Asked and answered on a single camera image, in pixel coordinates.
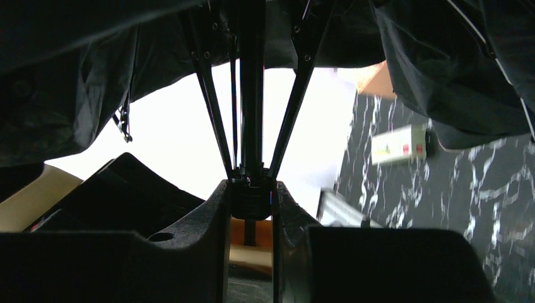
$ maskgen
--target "black plastic part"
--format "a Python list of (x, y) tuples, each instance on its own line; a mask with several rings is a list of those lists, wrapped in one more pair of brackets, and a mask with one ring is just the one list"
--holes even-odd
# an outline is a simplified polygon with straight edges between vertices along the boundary
[(256, 246), (256, 221), (246, 220), (244, 228), (244, 245)]
[(369, 229), (372, 227), (372, 219), (370, 217), (365, 217), (364, 220), (360, 223), (361, 229)]
[(251, 182), (262, 177), (262, 115), (266, 2), (237, 0), (242, 101), (241, 174)]
[(453, 231), (310, 227), (307, 241), (309, 302), (495, 300), (473, 248)]
[(317, 55), (331, 20), (331, 15), (337, 3), (336, 0), (324, 1), (321, 4), (313, 5), (309, 0), (302, 8), (299, 1), (290, 1), (292, 5), (293, 20), (295, 22), (292, 31), (292, 41), (297, 51), (298, 66), (295, 71), (295, 80), (291, 89), (290, 99), (283, 118), (283, 123), (277, 139), (277, 144), (273, 151), (273, 159), (269, 168), (268, 177), (276, 180), (281, 164), (286, 152), (288, 142), (290, 142), (291, 132), (297, 120), (299, 109), (303, 103), (305, 92), (309, 85), (310, 77), (314, 70)]
[(264, 220), (271, 215), (272, 184), (251, 186), (247, 181), (237, 180), (229, 185), (232, 195), (232, 216), (243, 220)]
[(200, 41), (199, 37), (205, 37), (206, 35), (201, 32), (213, 31), (213, 23), (208, 24), (196, 24), (197, 20), (204, 20), (199, 15), (208, 14), (211, 19), (212, 12), (207, 8), (191, 9), (180, 13), (179, 18), (184, 30), (184, 37), (187, 42), (188, 49), (190, 50), (191, 60), (203, 92), (204, 101), (206, 102), (206, 108), (210, 116), (210, 122), (216, 135), (216, 141), (225, 166), (225, 172), (228, 179), (232, 178), (232, 162), (230, 160), (230, 151), (228, 149), (228, 143), (225, 135), (225, 128), (223, 127), (223, 119), (221, 118), (221, 110), (216, 94), (216, 88), (214, 86), (214, 80), (212, 78), (212, 65), (210, 60), (210, 47), (209, 41)]
[(69, 215), (79, 222), (78, 230), (135, 230), (147, 238), (201, 203), (125, 153), (70, 192), (43, 219), (61, 227), (54, 216)]
[[(123, 185), (91, 181), (103, 173), (108, 181), (111, 167), (117, 177), (136, 175)], [(1, 301), (226, 302), (227, 181), (203, 202), (148, 172), (132, 156), (121, 156), (75, 189), (36, 232), (0, 234)], [(159, 202), (166, 197), (187, 213), (165, 213)], [(148, 235), (158, 225), (155, 213), (179, 220)]]
[(310, 258), (305, 228), (320, 224), (295, 203), (282, 182), (277, 182), (272, 201), (273, 302), (311, 302), (312, 290), (308, 281)]

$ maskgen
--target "black fabric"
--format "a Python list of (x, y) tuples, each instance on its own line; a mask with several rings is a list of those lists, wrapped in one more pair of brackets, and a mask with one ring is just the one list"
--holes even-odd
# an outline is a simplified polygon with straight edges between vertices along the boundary
[[(211, 39), (214, 66), (228, 61), (228, 1), (222, 1), (223, 23), (200, 37)], [(297, 67), (288, 1), (267, 2), (266, 68)], [(491, 47), (447, 1), (339, 0), (317, 65), (359, 68), (386, 58), (399, 99), (450, 128), (439, 136), (469, 134), (440, 139), (451, 146), (529, 132), (518, 95), (535, 110), (535, 6), (528, 0), (455, 2)], [(178, 12), (199, 3), (98, 0), (85, 10), (51, 0), (4, 4), (0, 167), (82, 152), (130, 87), (136, 101), (192, 74)]]
[(518, 95), (535, 110), (535, 3), (485, 0), (481, 9), (496, 57)]
[[(177, 12), (196, 3), (159, 0), (106, 7), (99, 0), (87, 10), (72, 9), (68, 17), (69, 6), (50, 0), (32, 7), (2, 6), (0, 39), (20, 40), (0, 46), (0, 167), (82, 152), (123, 103), (131, 81), (135, 101), (192, 74)], [(266, 68), (297, 67), (293, 26), (282, 4), (267, 3)], [(228, 61), (224, 28), (200, 37), (212, 39), (214, 66)], [(366, 1), (340, 0), (326, 40), (318, 66), (356, 68), (384, 60)]]
[(375, 12), (394, 91), (410, 109), (473, 135), (529, 132), (515, 90), (447, 1), (391, 0)]

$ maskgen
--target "black marble countertop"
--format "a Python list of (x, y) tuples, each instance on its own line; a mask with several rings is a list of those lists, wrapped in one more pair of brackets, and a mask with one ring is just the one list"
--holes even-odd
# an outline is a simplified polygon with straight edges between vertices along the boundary
[[(428, 158), (372, 165), (372, 136), (408, 124), (428, 129)], [(383, 226), (458, 231), (501, 301), (535, 302), (533, 172), (528, 136), (446, 152), (428, 118), (395, 100), (358, 95), (336, 190)]]

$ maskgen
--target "white box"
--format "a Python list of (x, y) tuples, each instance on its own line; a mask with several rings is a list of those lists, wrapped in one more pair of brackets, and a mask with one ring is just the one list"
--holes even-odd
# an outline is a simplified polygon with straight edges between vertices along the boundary
[(422, 125), (408, 125), (372, 138), (372, 164), (425, 159), (426, 129)]

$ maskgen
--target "metal rod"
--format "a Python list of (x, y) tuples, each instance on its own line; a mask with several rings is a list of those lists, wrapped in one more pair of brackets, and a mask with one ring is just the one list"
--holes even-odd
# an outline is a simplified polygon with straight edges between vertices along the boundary
[(262, 175), (262, 116), (266, 2), (238, 0), (240, 87), (242, 102), (242, 175)]
[(230, 95), (232, 98), (232, 143), (233, 143), (233, 168), (238, 168), (238, 96), (236, 92), (236, 57), (238, 47), (236, 35), (231, 36), (230, 41)]
[[(271, 166), (267, 173), (267, 176), (272, 180), (275, 180), (279, 174), (288, 142), (290, 142), (291, 132), (293, 131), (297, 115), (303, 103), (303, 98), (305, 97), (305, 92), (307, 91), (317, 55), (321, 48), (323, 37), (327, 32), (332, 9), (335, 4), (336, 0), (321, 4), (317, 7), (317, 14), (315, 11), (315, 15), (318, 16), (317, 19), (309, 20), (308, 15), (304, 14), (302, 15), (301, 24), (294, 27), (292, 40), (298, 54), (298, 66), (295, 71), (295, 81), (293, 82), (277, 144), (273, 151)], [(307, 4), (304, 11), (307, 13), (310, 9), (310, 5)]]
[(256, 220), (245, 220), (244, 245), (256, 246)]
[(180, 14), (180, 22), (184, 29), (184, 36), (187, 46), (191, 52), (191, 59), (197, 79), (203, 92), (206, 108), (210, 116), (210, 122), (216, 135), (216, 141), (225, 166), (226, 176), (232, 178), (232, 165), (230, 160), (230, 152), (228, 150), (228, 143), (226, 141), (225, 128), (223, 127), (223, 119), (221, 118), (221, 110), (217, 100), (216, 88), (212, 78), (212, 66), (210, 61), (210, 53), (204, 49), (199, 41), (199, 32), (195, 24), (195, 18), (192, 11), (186, 11)]

